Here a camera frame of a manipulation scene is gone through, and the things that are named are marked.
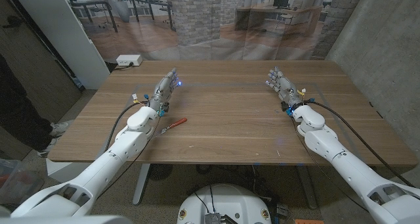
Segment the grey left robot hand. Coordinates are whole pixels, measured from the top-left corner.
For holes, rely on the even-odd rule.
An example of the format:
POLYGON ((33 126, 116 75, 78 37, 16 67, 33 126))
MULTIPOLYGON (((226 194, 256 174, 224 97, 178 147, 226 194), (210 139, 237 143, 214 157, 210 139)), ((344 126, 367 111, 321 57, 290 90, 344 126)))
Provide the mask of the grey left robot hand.
POLYGON ((177 76, 177 69, 173 68, 161 81, 155 86, 154 93, 150 99, 149 107, 156 110, 168 112, 169 100, 172 92, 182 85, 177 76))

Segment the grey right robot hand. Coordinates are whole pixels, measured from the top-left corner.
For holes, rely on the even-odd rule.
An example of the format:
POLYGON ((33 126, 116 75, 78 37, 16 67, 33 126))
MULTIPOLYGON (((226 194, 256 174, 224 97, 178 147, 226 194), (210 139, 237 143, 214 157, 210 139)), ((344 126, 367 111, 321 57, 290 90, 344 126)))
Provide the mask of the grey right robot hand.
POLYGON ((278 94, 284 112, 293 112, 296 108, 303 105, 306 89, 298 90, 277 66, 269 71, 268 77, 270 80, 266 81, 266 84, 278 94))

